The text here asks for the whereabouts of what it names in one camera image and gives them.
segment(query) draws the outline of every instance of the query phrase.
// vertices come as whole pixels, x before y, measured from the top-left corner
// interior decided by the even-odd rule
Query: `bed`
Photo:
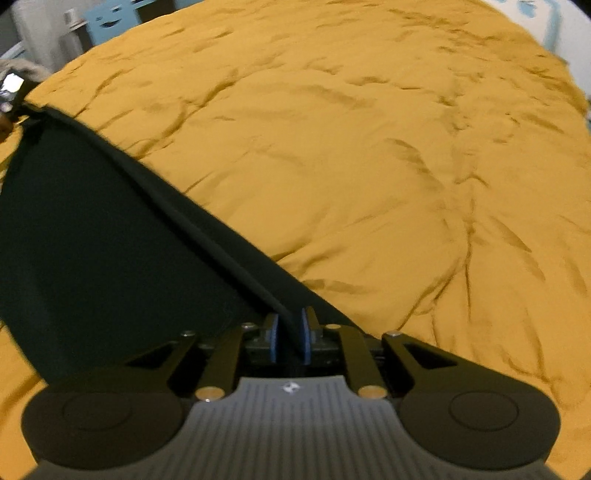
[[[368,333],[398,329],[560,409],[591,467],[591,135],[564,63],[478,0],[216,0],[30,95],[206,208]],[[19,130],[0,145],[5,170]],[[0,332],[0,476],[43,382]]]

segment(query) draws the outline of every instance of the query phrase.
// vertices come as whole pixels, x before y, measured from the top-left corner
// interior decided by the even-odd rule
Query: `light blue furniture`
[[[100,45],[139,25],[130,0],[106,0],[84,14],[94,45]]]
[[[198,4],[201,1],[203,0],[174,0],[174,3],[177,5],[177,10],[181,10],[182,8]]]

